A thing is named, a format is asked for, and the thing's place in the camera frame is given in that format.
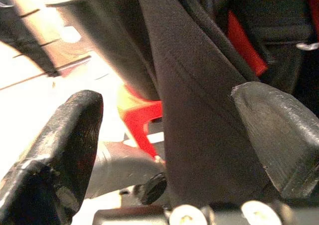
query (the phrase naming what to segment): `red plastic part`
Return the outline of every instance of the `red plastic part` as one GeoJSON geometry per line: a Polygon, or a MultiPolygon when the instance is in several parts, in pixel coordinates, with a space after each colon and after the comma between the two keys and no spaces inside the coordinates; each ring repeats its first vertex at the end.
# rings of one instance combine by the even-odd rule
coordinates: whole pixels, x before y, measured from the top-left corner
{"type": "Polygon", "coordinates": [[[246,60],[250,68],[257,76],[262,75],[267,69],[266,62],[260,57],[249,41],[244,28],[236,15],[230,10],[228,12],[228,38],[237,52],[246,60]]]}
{"type": "Polygon", "coordinates": [[[308,0],[319,41],[319,0],[308,0]]]}
{"type": "Polygon", "coordinates": [[[118,104],[118,110],[128,131],[137,145],[154,158],[157,153],[147,138],[148,123],[162,117],[161,101],[145,100],[127,85],[124,85],[119,96],[122,99],[118,103],[126,103],[118,104]]]}

